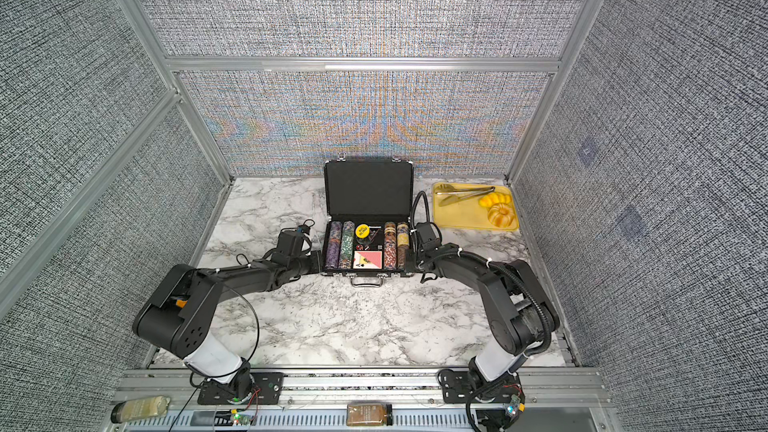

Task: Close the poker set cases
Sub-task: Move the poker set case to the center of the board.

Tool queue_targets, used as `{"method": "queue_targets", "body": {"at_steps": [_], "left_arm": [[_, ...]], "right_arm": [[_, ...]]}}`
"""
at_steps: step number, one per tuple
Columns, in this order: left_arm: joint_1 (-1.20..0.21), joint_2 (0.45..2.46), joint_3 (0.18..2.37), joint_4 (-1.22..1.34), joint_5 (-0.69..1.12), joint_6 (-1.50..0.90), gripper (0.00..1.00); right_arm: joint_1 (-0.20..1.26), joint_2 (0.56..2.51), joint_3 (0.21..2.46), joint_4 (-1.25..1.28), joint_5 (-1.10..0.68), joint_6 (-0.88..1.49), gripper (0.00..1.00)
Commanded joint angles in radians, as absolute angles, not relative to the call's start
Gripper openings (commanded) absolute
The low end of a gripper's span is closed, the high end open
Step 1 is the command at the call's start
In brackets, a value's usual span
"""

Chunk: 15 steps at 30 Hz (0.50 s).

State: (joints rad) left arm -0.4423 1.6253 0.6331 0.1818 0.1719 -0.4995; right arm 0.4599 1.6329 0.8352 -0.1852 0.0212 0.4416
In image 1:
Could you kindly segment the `black poker set case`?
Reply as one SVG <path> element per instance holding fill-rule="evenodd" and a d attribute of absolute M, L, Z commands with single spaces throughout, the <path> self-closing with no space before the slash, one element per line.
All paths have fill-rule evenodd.
<path fill-rule="evenodd" d="M 370 227 L 367 238 L 359 239 L 354 233 L 355 251 L 381 251 L 384 245 L 386 222 L 409 224 L 410 207 L 414 192 L 414 167 L 409 161 L 395 158 L 336 159 L 323 168 L 326 197 L 327 226 L 322 241 L 320 273 L 324 276 L 348 277 L 354 286 L 379 287 L 385 278 L 410 277 L 404 270 L 325 268 L 326 243 L 330 223 L 345 221 Z"/>

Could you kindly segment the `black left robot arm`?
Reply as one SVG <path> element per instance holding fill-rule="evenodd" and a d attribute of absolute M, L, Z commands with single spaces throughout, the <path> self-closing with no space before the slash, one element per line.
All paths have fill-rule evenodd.
<path fill-rule="evenodd" d="M 177 264 L 137 313 L 132 330 L 139 338 L 183 360 L 203 378 L 201 389 L 232 404 L 248 401 L 257 386 L 250 358 L 224 346 L 210 332 L 224 301 L 275 291 L 316 273 L 319 256 L 309 233 L 314 221 L 280 231 L 277 246 L 262 258 L 224 268 Z"/>

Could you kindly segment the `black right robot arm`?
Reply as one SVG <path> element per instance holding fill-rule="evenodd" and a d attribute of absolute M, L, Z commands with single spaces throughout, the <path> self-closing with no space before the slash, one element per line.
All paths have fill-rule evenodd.
<path fill-rule="evenodd" d="M 493 261 L 444 244 L 432 223 L 413 226 L 411 235 L 417 270 L 428 278 L 457 281 L 481 298 L 492 335 L 472 361 L 482 381 L 512 375 L 527 359 L 548 351 L 560 319 L 526 261 Z"/>

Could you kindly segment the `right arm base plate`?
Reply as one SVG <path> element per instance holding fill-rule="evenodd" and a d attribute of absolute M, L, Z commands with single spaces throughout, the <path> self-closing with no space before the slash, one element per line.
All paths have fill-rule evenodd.
<path fill-rule="evenodd" d="M 525 409 L 526 397 L 517 373 L 505 372 L 486 381 L 475 370 L 444 368 L 437 372 L 437 382 L 446 404 L 503 404 L 510 417 Z"/>

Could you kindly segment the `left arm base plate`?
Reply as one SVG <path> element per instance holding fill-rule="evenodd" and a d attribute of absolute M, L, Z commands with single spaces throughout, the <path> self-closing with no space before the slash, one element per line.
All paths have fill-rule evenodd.
<path fill-rule="evenodd" d="M 241 372 L 230 382 L 206 379 L 197 398 L 199 405 L 277 405 L 285 375 L 281 372 Z"/>

